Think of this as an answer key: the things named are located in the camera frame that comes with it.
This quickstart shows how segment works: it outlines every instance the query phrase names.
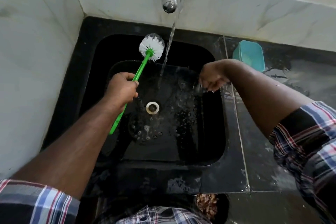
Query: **drain ring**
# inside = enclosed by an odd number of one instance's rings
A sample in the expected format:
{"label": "drain ring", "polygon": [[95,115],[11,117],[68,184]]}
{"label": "drain ring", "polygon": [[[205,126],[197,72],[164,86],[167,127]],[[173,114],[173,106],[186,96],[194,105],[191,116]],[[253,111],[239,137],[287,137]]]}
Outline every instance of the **drain ring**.
{"label": "drain ring", "polygon": [[[154,105],[154,106],[156,107],[156,110],[155,110],[155,111],[151,111],[151,110],[149,109],[149,107],[150,107],[151,105]],[[160,110],[159,104],[156,103],[156,102],[149,102],[148,104],[146,104],[146,112],[148,112],[149,114],[157,114],[157,113],[159,112],[159,110]]]}

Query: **forearm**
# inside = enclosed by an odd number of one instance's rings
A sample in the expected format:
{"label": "forearm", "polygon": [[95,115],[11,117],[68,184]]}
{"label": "forearm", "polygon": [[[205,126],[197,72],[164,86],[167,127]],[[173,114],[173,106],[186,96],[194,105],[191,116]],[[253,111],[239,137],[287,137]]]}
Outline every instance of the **forearm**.
{"label": "forearm", "polygon": [[57,188],[80,199],[119,106],[103,98],[13,179]]}
{"label": "forearm", "polygon": [[273,80],[243,62],[223,60],[225,76],[232,82],[254,122],[268,137],[286,116],[313,100]]}

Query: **hand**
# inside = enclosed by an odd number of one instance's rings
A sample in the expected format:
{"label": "hand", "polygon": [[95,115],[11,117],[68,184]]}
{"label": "hand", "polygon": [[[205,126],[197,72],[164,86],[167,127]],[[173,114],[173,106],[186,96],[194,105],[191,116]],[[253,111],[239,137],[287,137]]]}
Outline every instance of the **hand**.
{"label": "hand", "polygon": [[215,92],[229,82],[225,76],[225,60],[207,63],[199,74],[199,83],[208,91]]}
{"label": "hand", "polygon": [[134,74],[121,72],[115,74],[108,84],[104,98],[123,112],[124,105],[132,102],[133,98],[138,97],[136,92],[138,81],[128,81],[134,78]]}

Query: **brush head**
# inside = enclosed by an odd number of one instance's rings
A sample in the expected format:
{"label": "brush head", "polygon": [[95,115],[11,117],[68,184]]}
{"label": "brush head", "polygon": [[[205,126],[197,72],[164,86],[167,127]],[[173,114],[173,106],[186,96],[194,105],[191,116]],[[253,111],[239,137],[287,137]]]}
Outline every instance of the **brush head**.
{"label": "brush head", "polygon": [[164,48],[165,42],[162,37],[158,34],[151,33],[146,35],[142,40],[139,46],[139,51],[141,52],[141,56],[146,57],[146,51],[151,49],[153,51],[153,55],[149,58],[149,60],[156,61],[161,58]]}

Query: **teal plastic container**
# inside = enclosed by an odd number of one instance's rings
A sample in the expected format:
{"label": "teal plastic container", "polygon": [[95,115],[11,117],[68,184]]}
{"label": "teal plastic container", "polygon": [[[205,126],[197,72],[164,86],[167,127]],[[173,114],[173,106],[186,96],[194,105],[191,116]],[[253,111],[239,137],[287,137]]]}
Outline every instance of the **teal plastic container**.
{"label": "teal plastic container", "polygon": [[240,41],[233,52],[233,58],[244,62],[257,71],[265,70],[264,53],[260,44],[250,41]]}

